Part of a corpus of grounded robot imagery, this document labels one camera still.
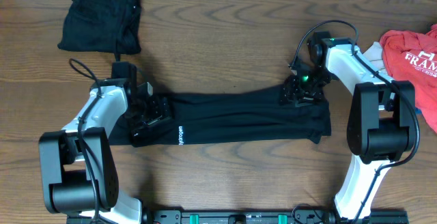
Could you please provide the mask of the black t-shirt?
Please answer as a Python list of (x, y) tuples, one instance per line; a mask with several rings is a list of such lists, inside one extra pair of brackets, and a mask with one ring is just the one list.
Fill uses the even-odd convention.
[(283, 86), (242, 94), (164, 94), (172, 118), (130, 132), (119, 118), (109, 137), (111, 145), (192, 145), (308, 139), (319, 143), (331, 134), (327, 101), (297, 107), (282, 103)]

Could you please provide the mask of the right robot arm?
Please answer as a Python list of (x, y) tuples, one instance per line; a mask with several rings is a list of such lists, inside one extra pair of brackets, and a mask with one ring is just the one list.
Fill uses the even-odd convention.
[(307, 46), (312, 66), (295, 59), (280, 94), (280, 104), (310, 107), (326, 99), (323, 86), (336, 79), (352, 95), (347, 142), (352, 153), (334, 208), (318, 216), (321, 223), (407, 223), (404, 212), (372, 212), (371, 203), (389, 169), (408, 162), (415, 154), (419, 125), (414, 86), (381, 73), (350, 38), (314, 33)]

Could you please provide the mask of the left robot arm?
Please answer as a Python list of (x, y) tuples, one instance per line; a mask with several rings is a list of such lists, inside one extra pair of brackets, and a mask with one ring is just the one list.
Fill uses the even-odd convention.
[(129, 78), (97, 80), (76, 117), (40, 137), (43, 199), (50, 213), (65, 214), (67, 223), (153, 223), (142, 201), (121, 190), (110, 146), (120, 118), (132, 141), (171, 117), (168, 100), (151, 89)]

